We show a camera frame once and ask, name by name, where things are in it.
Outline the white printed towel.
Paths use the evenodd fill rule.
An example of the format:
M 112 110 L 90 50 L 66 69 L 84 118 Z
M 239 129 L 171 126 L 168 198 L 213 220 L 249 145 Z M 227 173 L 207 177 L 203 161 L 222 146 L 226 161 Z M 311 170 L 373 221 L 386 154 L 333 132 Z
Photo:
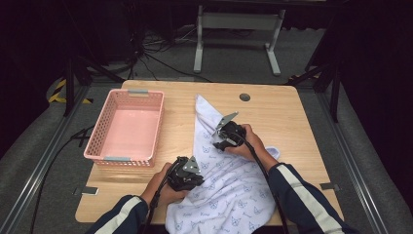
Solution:
M 169 234 L 251 234 L 265 225 L 276 209 L 259 166 L 212 145 L 221 118 L 204 97 L 195 97 L 193 155 L 204 183 L 181 202 L 168 205 Z

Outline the black tripod stand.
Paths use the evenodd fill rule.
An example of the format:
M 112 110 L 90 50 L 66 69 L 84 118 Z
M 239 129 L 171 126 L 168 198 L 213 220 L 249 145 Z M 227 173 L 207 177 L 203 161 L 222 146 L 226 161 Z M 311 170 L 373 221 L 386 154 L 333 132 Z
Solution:
M 77 79 L 81 86 L 89 86 L 92 83 L 92 77 L 88 71 L 88 67 L 102 73 L 110 80 L 116 83 L 123 83 L 124 79 L 115 75 L 108 69 L 99 65 L 98 63 L 91 61 L 90 59 L 77 56 L 70 57 L 64 69 L 64 78 L 66 80 L 66 105 L 64 117 L 67 117 L 75 105 L 75 88 L 74 80 Z
M 313 85 L 313 90 L 316 93 L 324 93 L 328 87 L 331 87 L 330 103 L 329 103 L 329 113 L 335 123 L 338 122 L 338 99 L 340 92 L 340 72 L 337 64 L 329 63 L 315 68 L 310 69 L 302 75 L 293 75 L 290 77 L 286 85 L 293 86 L 304 82 L 310 78 L 316 77 L 317 81 Z

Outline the yellow black hazard tape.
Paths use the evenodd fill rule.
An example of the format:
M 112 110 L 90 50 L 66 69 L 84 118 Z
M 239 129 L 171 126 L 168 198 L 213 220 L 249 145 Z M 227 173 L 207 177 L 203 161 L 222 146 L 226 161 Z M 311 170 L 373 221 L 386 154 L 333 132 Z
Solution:
M 52 103 L 52 102 L 66 103 L 66 98 L 60 96 L 60 93 L 61 93 L 62 89 L 65 87 L 65 85 L 66 85 L 66 80 L 64 78 L 62 78 L 57 83 L 55 90 L 53 91 L 52 95 L 50 96 L 49 103 Z

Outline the person's left hand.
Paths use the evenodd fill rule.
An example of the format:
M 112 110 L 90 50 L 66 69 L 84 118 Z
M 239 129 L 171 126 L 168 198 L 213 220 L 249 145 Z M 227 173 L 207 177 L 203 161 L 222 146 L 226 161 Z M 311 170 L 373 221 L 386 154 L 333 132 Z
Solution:
M 150 204 L 151 201 L 155 198 L 155 193 L 158 191 L 158 188 L 161 185 L 170 167 L 171 163 L 165 163 L 163 168 L 159 172 L 155 173 L 148 182 L 143 193 L 140 195 L 140 197 L 147 204 Z M 166 184 L 161 189 L 158 205 L 166 206 L 170 203 L 181 201 L 187 196 L 187 194 L 187 190 L 174 191 L 168 184 Z

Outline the pink perforated plastic basket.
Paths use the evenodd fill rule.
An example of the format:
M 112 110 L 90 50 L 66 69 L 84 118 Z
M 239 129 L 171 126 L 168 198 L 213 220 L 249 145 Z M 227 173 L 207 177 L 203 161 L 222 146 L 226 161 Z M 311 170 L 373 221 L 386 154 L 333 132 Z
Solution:
M 153 167 L 163 112 L 162 91 L 111 90 L 84 157 L 103 166 Z

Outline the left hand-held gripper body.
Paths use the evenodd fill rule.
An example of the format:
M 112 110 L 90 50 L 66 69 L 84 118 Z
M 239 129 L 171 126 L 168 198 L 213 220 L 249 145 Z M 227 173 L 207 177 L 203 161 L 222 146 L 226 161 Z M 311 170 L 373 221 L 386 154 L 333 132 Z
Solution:
M 202 176 L 196 158 L 178 156 L 167 172 L 167 181 L 174 191 L 190 191 L 197 186 L 196 176 Z

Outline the person's right hand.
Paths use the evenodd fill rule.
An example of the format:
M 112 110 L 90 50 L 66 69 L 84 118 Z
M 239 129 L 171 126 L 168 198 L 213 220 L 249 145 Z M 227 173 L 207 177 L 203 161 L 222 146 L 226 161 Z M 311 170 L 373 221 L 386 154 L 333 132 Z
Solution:
M 266 150 L 260 137 L 252 130 L 249 124 L 242 124 L 242 127 L 246 132 L 246 141 L 252 146 L 257 155 L 257 158 L 263 165 L 266 172 L 269 172 L 272 167 L 274 167 L 278 161 Z M 244 143 L 237 147 L 227 147 L 225 149 L 227 153 L 235 154 L 238 156 L 243 156 L 249 161 L 254 161 L 255 158 L 250 152 L 247 145 Z

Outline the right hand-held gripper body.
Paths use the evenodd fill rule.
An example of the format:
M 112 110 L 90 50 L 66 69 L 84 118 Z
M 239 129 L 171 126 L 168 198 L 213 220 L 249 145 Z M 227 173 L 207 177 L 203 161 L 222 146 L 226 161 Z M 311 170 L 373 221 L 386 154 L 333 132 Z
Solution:
M 212 143 L 223 141 L 223 143 L 230 143 L 234 147 L 244 143 L 245 129 L 233 121 L 238 114 L 239 112 L 236 111 L 221 118 L 212 135 Z

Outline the white metal desk frame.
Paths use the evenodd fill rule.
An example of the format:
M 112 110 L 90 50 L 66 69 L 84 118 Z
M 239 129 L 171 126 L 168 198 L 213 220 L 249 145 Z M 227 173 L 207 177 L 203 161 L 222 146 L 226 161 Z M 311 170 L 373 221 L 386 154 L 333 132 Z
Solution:
M 204 7 L 198 7 L 197 15 L 197 46 L 193 70 L 195 73 L 202 71 L 203 62 L 203 30 L 208 29 L 246 29 L 266 30 L 273 33 L 272 39 L 265 44 L 267 57 L 275 76 L 281 75 L 275 47 L 282 30 L 285 10 L 279 10 L 275 15 L 243 14 L 243 13 L 210 13 L 205 12 Z

